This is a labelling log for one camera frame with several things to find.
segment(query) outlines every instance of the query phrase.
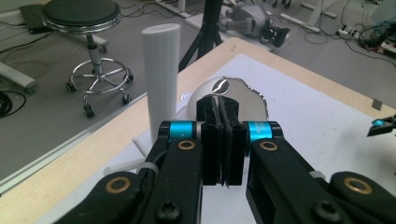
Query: cable tie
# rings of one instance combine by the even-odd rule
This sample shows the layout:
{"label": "cable tie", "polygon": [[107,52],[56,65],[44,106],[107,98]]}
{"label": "cable tie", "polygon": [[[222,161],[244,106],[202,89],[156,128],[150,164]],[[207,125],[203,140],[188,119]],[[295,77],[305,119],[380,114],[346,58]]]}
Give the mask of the cable tie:
{"label": "cable tie", "polygon": [[150,162],[150,161],[145,161],[142,164],[140,164],[139,167],[137,168],[136,172],[139,174],[140,170],[144,169],[144,168],[154,171],[155,176],[157,176],[160,173],[160,169],[158,168],[158,166],[155,163]]}
{"label": "cable tie", "polygon": [[309,174],[311,174],[314,178],[322,178],[326,180],[326,176],[321,171],[311,171]]}

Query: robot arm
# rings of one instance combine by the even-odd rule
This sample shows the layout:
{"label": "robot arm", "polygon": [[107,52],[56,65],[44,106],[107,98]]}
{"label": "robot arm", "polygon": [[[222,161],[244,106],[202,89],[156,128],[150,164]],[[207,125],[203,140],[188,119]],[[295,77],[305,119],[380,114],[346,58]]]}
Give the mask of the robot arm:
{"label": "robot arm", "polygon": [[252,19],[246,19],[244,21],[226,21],[219,22],[219,29],[222,32],[226,31],[238,31],[243,34],[251,34],[257,26],[257,22]]}
{"label": "robot arm", "polygon": [[239,31],[250,38],[260,39],[262,44],[269,43],[277,48],[283,45],[289,32],[288,28],[273,26],[269,15],[259,5],[238,2],[226,12],[226,16],[228,20],[219,22],[219,29],[222,32]]}

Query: caster wheel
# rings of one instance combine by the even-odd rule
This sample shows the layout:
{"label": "caster wheel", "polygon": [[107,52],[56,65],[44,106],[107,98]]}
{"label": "caster wheel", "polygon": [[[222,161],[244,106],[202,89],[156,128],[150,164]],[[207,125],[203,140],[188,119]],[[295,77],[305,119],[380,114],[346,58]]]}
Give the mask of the caster wheel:
{"label": "caster wheel", "polygon": [[87,119],[93,118],[95,116],[95,110],[90,105],[84,105],[84,115]]}
{"label": "caster wheel", "polygon": [[106,46],[103,46],[103,45],[102,45],[102,47],[99,48],[99,50],[100,50],[102,53],[107,53],[107,47],[106,47]]}
{"label": "caster wheel", "polygon": [[130,72],[128,79],[126,79],[126,83],[131,83],[132,81],[134,81],[134,74],[131,74],[131,72]]}
{"label": "caster wheel", "polygon": [[128,105],[132,101],[132,97],[130,94],[126,94],[122,96],[122,104]]}
{"label": "caster wheel", "polygon": [[24,89],[24,92],[25,92],[26,94],[32,95],[33,93],[35,93],[35,89],[32,89],[32,88],[28,89],[28,88],[26,88],[26,89]]}
{"label": "caster wheel", "polygon": [[67,83],[66,83],[66,89],[67,89],[69,92],[75,92],[75,91],[76,91],[76,87],[74,87],[73,84],[71,84],[70,82],[67,82]]}

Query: blue ring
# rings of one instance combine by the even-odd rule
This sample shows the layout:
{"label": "blue ring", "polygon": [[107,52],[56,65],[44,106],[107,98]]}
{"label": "blue ring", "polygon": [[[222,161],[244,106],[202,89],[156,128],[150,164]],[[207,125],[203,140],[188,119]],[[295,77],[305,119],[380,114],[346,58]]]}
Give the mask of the blue ring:
{"label": "blue ring", "polygon": [[173,120],[170,127],[170,139],[192,138],[192,121]]}
{"label": "blue ring", "polygon": [[248,121],[250,144],[261,138],[273,138],[271,125],[267,121]]}
{"label": "blue ring", "polygon": [[373,125],[374,125],[375,127],[378,127],[378,126],[384,125],[384,124],[385,124],[385,121],[382,120],[382,119],[376,119],[376,120],[374,120],[372,123],[373,123]]}

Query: black stool seat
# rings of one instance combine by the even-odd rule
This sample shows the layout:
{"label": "black stool seat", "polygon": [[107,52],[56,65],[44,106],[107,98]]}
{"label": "black stool seat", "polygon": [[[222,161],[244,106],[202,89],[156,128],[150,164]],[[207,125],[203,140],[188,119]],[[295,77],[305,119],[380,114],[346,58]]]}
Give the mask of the black stool seat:
{"label": "black stool seat", "polygon": [[43,9],[43,21],[60,32],[93,34],[120,22],[120,8],[108,0],[56,0]]}

